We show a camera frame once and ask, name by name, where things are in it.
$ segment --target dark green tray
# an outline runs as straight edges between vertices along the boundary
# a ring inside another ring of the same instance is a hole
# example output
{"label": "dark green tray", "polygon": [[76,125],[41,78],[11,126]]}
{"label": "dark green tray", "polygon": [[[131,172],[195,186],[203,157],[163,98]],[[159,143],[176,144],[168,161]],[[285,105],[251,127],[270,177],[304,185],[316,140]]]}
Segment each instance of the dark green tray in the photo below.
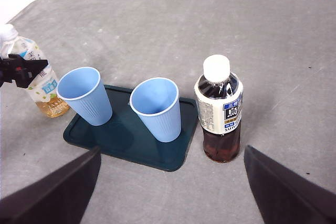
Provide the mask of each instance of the dark green tray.
{"label": "dark green tray", "polygon": [[128,105],[132,89],[109,85],[105,89],[112,104],[112,118],[102,126],[91,126],[76,114],[64,131],[64,140],[86,149],[98,145],[104,154],[167,172],[179,169],[198,123],[195,100],[180,98],[181,134],[170,143],[162,143]]}

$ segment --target plastic bottle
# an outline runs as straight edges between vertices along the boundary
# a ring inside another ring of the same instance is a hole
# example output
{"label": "plastic bottle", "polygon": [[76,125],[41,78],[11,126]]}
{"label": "plastic bottle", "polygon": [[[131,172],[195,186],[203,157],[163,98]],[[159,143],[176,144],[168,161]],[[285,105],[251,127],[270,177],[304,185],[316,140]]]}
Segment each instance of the plastic bottle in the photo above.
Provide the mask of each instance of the plastic bottle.
{"label": "plastic bottle", "polygon": [[223,55],[206,58],[203,70],[194,86],[203,149],[212,160],[229,162],[239,153],[243,84]]}
{"label": "plastic bottle", "polygon": [[[7,58],[8,54],[19,54],[25,60],[46,59],[43,52],[33,40],[18,36],[11,24],[0,26],[0,55]],[[58,78],[49,64],[30,83],[26,89],[38,108],[50,118],[56,118],[69,110],[69,105],[57,97]]]}

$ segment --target white bottle cap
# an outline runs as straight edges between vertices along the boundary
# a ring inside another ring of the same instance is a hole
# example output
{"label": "white bottle cap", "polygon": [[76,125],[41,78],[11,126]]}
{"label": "white bottle cap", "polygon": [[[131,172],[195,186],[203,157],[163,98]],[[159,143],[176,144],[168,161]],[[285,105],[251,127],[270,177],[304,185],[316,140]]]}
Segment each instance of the white bottle cap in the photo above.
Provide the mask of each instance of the white bottle cap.
{"label": "white bottle cap", "polygon": [[0,25],[0,37],[3,41],[13,40],[18,34],[12,24]]}
{"label": "white bottle cap", "polygon": [[230,76],[230,61],[224,55],[211,55],[204,60],[203,72],[210,82],[225,81]]}

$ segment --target gray fabric surface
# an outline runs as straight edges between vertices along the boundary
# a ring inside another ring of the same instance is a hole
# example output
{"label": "gray fabric surface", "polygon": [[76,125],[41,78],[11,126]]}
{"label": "gray fabric surface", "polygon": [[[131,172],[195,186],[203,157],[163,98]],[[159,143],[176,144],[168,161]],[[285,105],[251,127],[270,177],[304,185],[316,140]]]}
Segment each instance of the gray fabric surface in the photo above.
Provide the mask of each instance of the gray fabric surface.
{"label": "gray fabric surface", "polygon": [[[106,84],[134,88],[162,76],[194,98],[203,60],[224,54],[244,84],[235,160],[208,159],[200,125],[172,173],[103,155],[82,223],[262,223],[247,144],[336,193],[336,0],[37,0],[11,23],[58,77],[92,66]],[[48,119],[23,89],[1,92],[4,197],[86,150],[62,139],[74,111]]]}

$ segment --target plastic cup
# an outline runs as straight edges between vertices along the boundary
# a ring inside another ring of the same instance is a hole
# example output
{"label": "plastic cup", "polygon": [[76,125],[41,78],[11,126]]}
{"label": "plastic cup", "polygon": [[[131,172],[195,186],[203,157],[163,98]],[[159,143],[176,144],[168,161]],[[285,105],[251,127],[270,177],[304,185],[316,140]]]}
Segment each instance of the plastic cup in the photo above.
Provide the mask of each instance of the plastic cup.
{"label": "plastic cup", "polygon": [[151,78],[135,87],[130,106],[160,142],[171,142],[181,132],[177,85],[167,78]]}
{"label": "plastic cup", "polygon": [[95,68],[76,68],[65,74],[59,80],[57,95],[93,126],[106,123],[112,116],[109,98]]}

